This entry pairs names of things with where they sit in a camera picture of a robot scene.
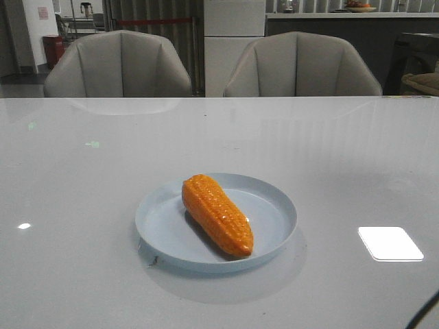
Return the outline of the orange plastic corn cob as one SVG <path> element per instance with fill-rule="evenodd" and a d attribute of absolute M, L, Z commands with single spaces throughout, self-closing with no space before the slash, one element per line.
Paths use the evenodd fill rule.
<path fill-rule="evenodd" d="M 250 221 L 212 177 L 197 174 L 185 180 L 182 202 L 223 252 L 237 258 L 252 254 L 254 236 Z"/>

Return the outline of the light blue round plate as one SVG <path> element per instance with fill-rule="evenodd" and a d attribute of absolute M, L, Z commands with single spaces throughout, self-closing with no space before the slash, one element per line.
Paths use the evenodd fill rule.
<path fill-rule="evenodd" d="M 135 225 L 147 250 L 165 263 L 202 273 L 242 271 L 274 258 L 296 228 L 291 199 L 275 186 L 249 176 L 210 176 L 249 219 L 254 234 L 252 254 L 233 258 L 208 237 L 182 203 L 181 178 L 146 195 L 137 209 Z"/>

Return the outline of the right beige upholstered chair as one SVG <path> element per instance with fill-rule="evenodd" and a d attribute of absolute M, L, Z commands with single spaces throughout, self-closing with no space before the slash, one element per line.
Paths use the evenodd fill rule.
<path fill-rule="evenodd" d="M 305 32 L 288 32 L 250 43 L 224 89 L 226 97 L 381 94 L 381 85 L 352 44 Z"/>

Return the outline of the beige upholstered chair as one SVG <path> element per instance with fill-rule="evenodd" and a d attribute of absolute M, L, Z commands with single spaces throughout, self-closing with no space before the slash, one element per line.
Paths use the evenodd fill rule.
<path fill-rule="evenodd" d="M 381 94 L 381 85 L 352 44 L 305 32 L 288 32 L 250 43 L 224 89 L 226 97 Z"/>
<path fill-rule="evenodd" d="M 191 79 L 165 37 L 117 30 L 71 43 L 43 86 L 46 97 L 190 97 Z"/>

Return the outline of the white cabinet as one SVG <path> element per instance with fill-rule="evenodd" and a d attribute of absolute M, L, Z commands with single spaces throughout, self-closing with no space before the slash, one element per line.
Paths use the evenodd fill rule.
<path fill-rule="evenodd" d="M 206 97 L 223 95 L 243 50 L 264 32 L 265 1 L 204 2 Z"/>

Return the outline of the left beige upholstered chair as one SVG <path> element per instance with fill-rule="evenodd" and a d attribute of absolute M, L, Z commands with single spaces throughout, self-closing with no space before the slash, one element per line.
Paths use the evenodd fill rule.
<path fill-rule="evenodd" d="M 117 30 L 71 43 L 43 86 L 46 97 L 190 97 L 191 79 L 165 37 Z"/>

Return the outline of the red trash bin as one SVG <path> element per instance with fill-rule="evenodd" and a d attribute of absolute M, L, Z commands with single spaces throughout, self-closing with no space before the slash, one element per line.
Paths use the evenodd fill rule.
<path fill-rule="evenodd" d="M 57 35 L 43 36 L 43 46 L 49 69 L 54 68 L 64 54 L 63 38 Z"/>

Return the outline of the dark grey counter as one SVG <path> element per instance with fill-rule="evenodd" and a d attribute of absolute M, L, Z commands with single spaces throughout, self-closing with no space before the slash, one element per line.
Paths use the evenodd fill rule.
<path fill-rule="evenodd" d="M 438 33 L 437 13 L 268 14 L 265 34 L 307 32 L 336 36 L 358 50 L 384 87 L 396 38 L 401 33 Z"/>

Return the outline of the fruit bowl on counter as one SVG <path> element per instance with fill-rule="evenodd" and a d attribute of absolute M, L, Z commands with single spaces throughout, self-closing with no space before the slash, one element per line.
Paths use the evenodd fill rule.
<path fill-rule="evenodd" d="M 369 3 L 354 0 L 346 1 L 344 8 L 353 13 L 366 13 L 376 10 L 376 7 L 371 6 Z"/>

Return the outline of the dark side table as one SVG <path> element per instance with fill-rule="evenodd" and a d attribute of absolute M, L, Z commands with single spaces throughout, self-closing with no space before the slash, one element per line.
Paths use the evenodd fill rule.
<path fill-rule="evenodd" d="M 390 68 L 383 94 L 402 95 L 414 88 L 404 84 L 402 77 L 411 73 L 434 73 L 438 62 L 438 33 L 401 33 L 394 42 Z"/>

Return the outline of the tan cushion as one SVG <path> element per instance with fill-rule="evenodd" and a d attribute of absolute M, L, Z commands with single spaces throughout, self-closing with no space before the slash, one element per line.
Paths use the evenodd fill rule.
<path fill-rule="evenodd" d="M 405 74 L 401 81 L 427 95 L 438 96 L 438 73 Z"/>

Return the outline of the pink wall notice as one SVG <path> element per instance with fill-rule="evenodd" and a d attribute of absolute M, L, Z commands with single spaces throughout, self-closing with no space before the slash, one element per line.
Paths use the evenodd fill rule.
<path fill-rule="evenodd" d="M 48 20 L 49 13 L 47 7 L 37 7 L 38 9 L 38 17 L 40 20 Z"/>

